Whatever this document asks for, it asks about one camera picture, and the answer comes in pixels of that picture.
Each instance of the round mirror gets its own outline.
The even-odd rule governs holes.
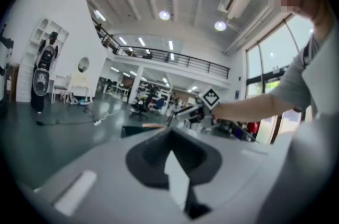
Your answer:
[[[87,57],[83,57],[78,64],[78,69],[81,73],[84,73],[90,66],[90,61]]]

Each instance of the air conditioner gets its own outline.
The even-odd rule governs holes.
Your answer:
[[[221,0],[218,10],[227,14],[227,18],[239,18],[251,0]]]

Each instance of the balcony railing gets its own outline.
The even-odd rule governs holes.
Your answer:
[[[172,65],[191,68],[203,73],[208,73],[228,79],[228,72],[230,69],[212,62],[185,56],[180,53],[162,51],[158,49],[121,46],[114,39],[113,35],[109,35],[106,30],[99,28],[98,22],[94,19],[92,20],[96,27],[98,36],[101,39],[101,43],[105,46],[105,48],[112,50],[112,53],[116,55],[151,59],[153,61],[165,62]]]

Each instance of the floor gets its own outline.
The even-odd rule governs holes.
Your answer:
[[[120,138],[122,126],[140,126],[145,122],[162,123],[166,117],[148,112],[142,122],[129,118],[130,106],[108,94],[97,93],[87,106],[96,118],[114,112],[98,126],[83,106],[70,106],[45,100],[44,111],[37,115],[29,103],[10,103],[6,118],[0,120],[2,152],[16,180],[35,189],[56,171],[91,148]],[[39,126],[43,123],[79,123]]]

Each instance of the gray t-shirt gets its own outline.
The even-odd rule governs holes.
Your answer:
[[[304,48],[308,48],[308,57],[304,55]],[[295,107],[301,110],[305,110],[311,105],[312,115],[314,117],[317,113],[317,107],[311,98],[311,94],[301,76],[301,73],[315,57],[317,52],[319,52],[320,43],[317,42],[312,35],[309,39],[308,45],[304,48],[293,59],[293,62],[282,76],[279,86],[270,93],[285,102],[294,104]]]

